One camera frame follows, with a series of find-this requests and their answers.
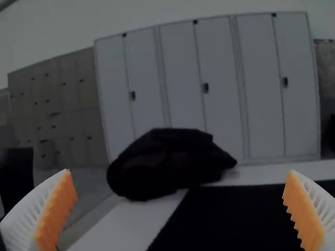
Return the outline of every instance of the black cloth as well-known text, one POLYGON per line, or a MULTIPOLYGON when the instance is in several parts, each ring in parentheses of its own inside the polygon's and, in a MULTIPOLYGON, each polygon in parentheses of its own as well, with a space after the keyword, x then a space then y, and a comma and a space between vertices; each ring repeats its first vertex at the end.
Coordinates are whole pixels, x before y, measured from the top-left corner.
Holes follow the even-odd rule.
POLYGON ((4 240, 2 239, 1 232, 0 232, 0 251, 6 251, 4 240))
MULTIPOLYGON (((335 180, 318 184, 335 195, 335 180)), ((148 251, 302 251, 283 190, 284 185, 192 189, 148 251)))
POLYGON ((34 188, 32 173, 34 150, 11 148, 2 150, 0 160, 0 196, 7 214, 34 188))
POLYGON ((107 181, 119 196, 146 201, 180 188, 217 181, 236 160, 213 143, 213 136, 192 129, 153 129, 111 163, 107 181))

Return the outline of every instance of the cabinet door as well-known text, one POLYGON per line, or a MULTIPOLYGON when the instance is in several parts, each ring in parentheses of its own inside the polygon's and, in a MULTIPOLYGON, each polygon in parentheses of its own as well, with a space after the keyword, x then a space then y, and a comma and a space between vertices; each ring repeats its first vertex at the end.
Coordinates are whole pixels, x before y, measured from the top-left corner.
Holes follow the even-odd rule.
POLYGON ((271 15, 237 17, 251 158, 284 156, 283 116, 271 15))
POLYGON ((105 139, 102 133, 86 136, 88 156, 92 165, 108 165, 105 139))
POLYGON ((135 139, 122 37, 97 41, 96 52, 101 109, 111 161, 135 139))
POLYGON ((64 114, 55 115, 49 118, 51 138, 60 138, 65 136, 64 114))
POLYGON ((23 119, 15 119, 13 120, 14 125, 14 131, 15 131, 15 137, 17 140, 17 143, 19 145, 23 144, 26 140, 26 129, 25 129, 25 122, 23 119))
POLYGON ((61 111, 59 96, 59 71, 56 59, 41 63, 43 77, 43 108, 47 114, 61 111))
POLYGON ((83 110, 83 122, 85 135, 103 134, 101 114, 99 109, 83 110))
POLYGON ((64 119, 66 136, 84 135, 84 123, 81 111, 65 112, 64 119))
POLYGON ((83 109, 99 106, 92 48, 77 53, 80 103, 83 109))
POLYGON ((67 138, 54 140, 55 161, 57 166, 67 167, 71 164, 70 141, 67 138))
POLYGON ((127 33, 124 43, 138 138, 152 128, 165 126, 153 29, 127 33))
POLYGON ((84 136, 69 137, 70 148, 72 153, 72 162, 75 165, 86 165, 87 150, 84 136))
POLYGON ((35 126, 39 140, 47 140, 51 138, 51 128, 49 118, 45 115, 35 117, 35 126))
POLYGON ((63 110, 79 110, 76 53, 59 59, 59 86, 63 110))
POLYGON ((35 115, 44 113, 43 110, 43 76, 40 64, 34 65, 29 70, 28 78, 31 86, 31 99, 35 115))
POLYGON ((242 125, 229 18, 200 20, 195 26, 203 82, 207 132, 214 142, 243 159, 242 125))
POLYGON ((305 13, 273 18, 283 84, 286 156, 318 154, 318 100, 305 13))
POLYGON ((160 27, 171 125, 205 129, 192 22, 160 27))

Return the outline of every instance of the white metal cabinet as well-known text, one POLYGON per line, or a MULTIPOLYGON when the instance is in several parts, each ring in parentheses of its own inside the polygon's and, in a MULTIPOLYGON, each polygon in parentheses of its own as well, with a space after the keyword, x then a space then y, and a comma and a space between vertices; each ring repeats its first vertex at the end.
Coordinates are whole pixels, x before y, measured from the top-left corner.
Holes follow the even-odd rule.
POLYGON ((285 155, 317 155, 318 93, 307 17, 278 13, 273 21, 283 81, 285 155))
POLYGON ((205 130, 192 22, 160 27, 171 125, 205 130))
POLYGON ((243 159, 242 125, 229 18, 195 25, 207 132, 236 159, 243 159))
POLYGON ((153 29, 127 33, 124 45, 131 109, 138 138, 152 128, 165 126, 153 29))
POLYGON ((247 103, 249 152, 284 157, 280 73, 270 14, 237 17, 247 103))
POLYGON ((112 161, 135 139, 122 36, 98 40, 95 49, 105 138, 112 161))

